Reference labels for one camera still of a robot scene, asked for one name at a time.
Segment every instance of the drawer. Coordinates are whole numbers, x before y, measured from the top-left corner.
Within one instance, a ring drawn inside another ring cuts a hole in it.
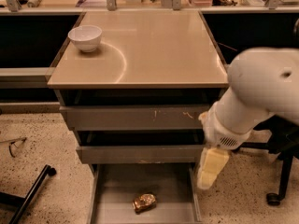
[[[150,132],[78,132],[82,163],[198,162],[202,130]]]
[[[209,105],[62,106],[69,130],[201,129],[198,116]]]
[[[187,163],[97,166],[88,223],[201,223],[192,173]],[[156,207],[137,215],[133,199],[149,192]]]

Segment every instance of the beige table top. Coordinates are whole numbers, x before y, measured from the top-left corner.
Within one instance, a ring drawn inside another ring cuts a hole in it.
[[[197,11],[87,12],[102,28],[100,48],[70,43],[53,72],[54,89],[227,87],[221,59]]]

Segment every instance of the gold foil wrapper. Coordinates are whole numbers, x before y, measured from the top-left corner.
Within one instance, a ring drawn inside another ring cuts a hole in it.
[[[136,213],[140,213],[155,207],[157,199],[153,194],[143,194],[133,200],[133,208]]]

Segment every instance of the cabinet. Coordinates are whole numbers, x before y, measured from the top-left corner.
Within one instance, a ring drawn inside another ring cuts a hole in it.
[[[81,24],[102,28],[99,50],[69,44],[48,85],[94,173],[89,221],[200,222],[192,188],[198,115],[227,81],[198,12],[87,12]],[[149,215],[133,211],[141,191],[158,197]]]

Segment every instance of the open drawer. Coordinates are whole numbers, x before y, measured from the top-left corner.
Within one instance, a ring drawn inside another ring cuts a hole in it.
[[[98,165],[88,223],[201,223],[192,174],[188,163]],[[156,207],[136,214],[133,199],[149,192]]]
[[[78,132],[82,163],[197,162],[202,130]]]

